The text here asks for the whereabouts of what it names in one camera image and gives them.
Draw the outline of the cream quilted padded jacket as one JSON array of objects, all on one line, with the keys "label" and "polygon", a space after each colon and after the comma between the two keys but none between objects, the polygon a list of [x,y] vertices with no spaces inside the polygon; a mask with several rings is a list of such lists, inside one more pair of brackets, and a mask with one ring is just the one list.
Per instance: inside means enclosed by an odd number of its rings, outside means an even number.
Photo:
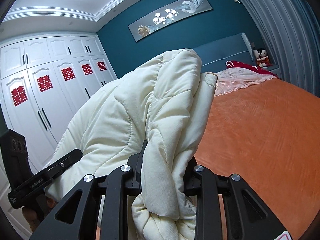
[{"label": "cream quilted padded jacket", "polygon": [[202,139],[217,76],[192,49],[166,51],[104,85],[76,112],[52,161],[83,156],[47,188],[60,201],[86,174],[101,177],[142,152],[142,192],[131,206],[138,239],[193,239],[196,207],[183,192]]}]

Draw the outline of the orange plush bed blanket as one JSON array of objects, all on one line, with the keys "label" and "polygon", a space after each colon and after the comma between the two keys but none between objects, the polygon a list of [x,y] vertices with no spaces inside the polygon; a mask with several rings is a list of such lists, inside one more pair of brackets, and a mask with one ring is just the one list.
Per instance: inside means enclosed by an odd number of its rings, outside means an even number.
[{"label": "orange plush bed blanket", "polygon": [[195,157],[241,175],[299,239],[319,212],[319,98],[278,79],[217,96]]}]

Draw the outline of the pink lace bedspread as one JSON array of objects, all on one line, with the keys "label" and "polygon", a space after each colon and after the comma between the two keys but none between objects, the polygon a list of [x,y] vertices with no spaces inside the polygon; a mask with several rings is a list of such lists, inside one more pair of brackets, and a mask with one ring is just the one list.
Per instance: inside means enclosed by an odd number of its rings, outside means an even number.
[{"label": "pink lace bedspread", "polygon": [[233,91],[258,85],[274,79],[270,74],[259,74],[246,68],[228,68],[217,73],[217,83],[214,96],[229,94]]}]

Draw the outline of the white wardrobe with red stickers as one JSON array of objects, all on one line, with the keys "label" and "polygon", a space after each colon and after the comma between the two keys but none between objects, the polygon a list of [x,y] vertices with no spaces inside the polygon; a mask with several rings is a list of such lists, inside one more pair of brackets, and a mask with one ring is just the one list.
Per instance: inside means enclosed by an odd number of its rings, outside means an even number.
[{"label": "white wardrobe with red stickers", "polygon": [[39,34],[1,44],[1,108],[26,139],[33,172],[46,167],[71,118],[116,74],[97,35]]}]

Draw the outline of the red pillow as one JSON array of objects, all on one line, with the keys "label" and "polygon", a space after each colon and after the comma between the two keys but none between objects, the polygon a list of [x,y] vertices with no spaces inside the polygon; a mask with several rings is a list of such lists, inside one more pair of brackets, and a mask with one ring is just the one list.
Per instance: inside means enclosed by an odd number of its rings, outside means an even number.
[{"label": "red pillow", "polygon": [[227,68],[244,68],[247,70],[251,70],[255,73],[258,73],[258,74],[273,75],[279,79],[279,77],[276,74],[273,74],[272,72],[270,72],[268,70],[265,70],[259,66],[252,66],[250,64],[246,64],[246,63],[239,62],[239,61],[226,61],[226,67]]}]

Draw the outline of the blue upholstered headboard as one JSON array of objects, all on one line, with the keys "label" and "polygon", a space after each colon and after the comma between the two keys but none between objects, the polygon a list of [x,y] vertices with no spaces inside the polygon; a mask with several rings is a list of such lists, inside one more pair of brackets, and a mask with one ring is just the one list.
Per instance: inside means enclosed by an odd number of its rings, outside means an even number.
[{"label": "blue upholstered headboard", "polygon": [[202,61],[201,72],[220,72],[227,61],[255,65],[253,49],[245,33],[225,37],[194,48]]}]

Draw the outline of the red and white doll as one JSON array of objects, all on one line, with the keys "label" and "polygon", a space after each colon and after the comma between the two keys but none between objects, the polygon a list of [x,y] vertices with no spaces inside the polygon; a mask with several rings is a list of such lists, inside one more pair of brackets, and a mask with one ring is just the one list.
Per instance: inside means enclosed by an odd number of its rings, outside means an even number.
[{"label": "red and white doll", "polygon": [[267,55],[267,51],[265,49],[260,48],[257,50],[253,50],[253,55],[259,67],[263,68],[271,65]]}]

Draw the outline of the grey blue curtain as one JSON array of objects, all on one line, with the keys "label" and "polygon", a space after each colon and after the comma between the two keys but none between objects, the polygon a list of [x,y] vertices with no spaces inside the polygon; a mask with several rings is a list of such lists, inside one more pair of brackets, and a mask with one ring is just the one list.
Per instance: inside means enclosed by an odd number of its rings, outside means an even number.
[{"label": "grey blue curtain", "polygon": [[240,0],[281,78],[319,96],[319,20],[306,0]]}]

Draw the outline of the long floral wall painting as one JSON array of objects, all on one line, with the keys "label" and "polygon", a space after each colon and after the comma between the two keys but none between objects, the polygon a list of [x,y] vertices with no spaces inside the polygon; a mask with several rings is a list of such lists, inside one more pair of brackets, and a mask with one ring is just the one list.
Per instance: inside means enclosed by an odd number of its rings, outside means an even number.
[{"label": "long floral wall painting", "polygon": [[211,10],[213,7],[207,0],[177,0],[136,20],[128,28],[137,42],[168,25]]}]

